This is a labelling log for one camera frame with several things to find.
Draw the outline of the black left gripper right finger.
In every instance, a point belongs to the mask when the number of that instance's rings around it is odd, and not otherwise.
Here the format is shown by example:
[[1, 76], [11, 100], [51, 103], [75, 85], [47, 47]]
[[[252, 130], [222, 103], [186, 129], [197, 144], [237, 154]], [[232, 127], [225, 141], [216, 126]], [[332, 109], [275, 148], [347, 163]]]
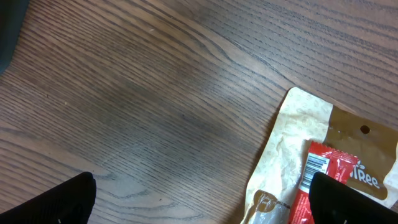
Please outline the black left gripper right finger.
[[397, 224], [397, 213], [321, 172], [309, 191], [315, 224]]

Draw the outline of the beige snack bag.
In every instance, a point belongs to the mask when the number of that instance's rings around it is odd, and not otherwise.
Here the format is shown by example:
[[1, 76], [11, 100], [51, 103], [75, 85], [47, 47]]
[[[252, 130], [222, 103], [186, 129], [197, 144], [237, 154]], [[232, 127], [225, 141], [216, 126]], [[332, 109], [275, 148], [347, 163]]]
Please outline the beige snack bag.
[[397, 202], [397, 131], [291, 88], [246, 187], [244, 223], [311, 223], [316, 172], [373, 201]]

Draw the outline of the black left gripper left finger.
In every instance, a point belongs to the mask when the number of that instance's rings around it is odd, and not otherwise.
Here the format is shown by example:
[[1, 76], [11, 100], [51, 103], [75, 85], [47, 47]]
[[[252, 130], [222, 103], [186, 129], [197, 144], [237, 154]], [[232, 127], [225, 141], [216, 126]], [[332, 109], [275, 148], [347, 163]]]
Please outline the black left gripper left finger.
[[87, 224], [96, 198], [91, 172], [81, 174], [1, 214], [6, 224]]

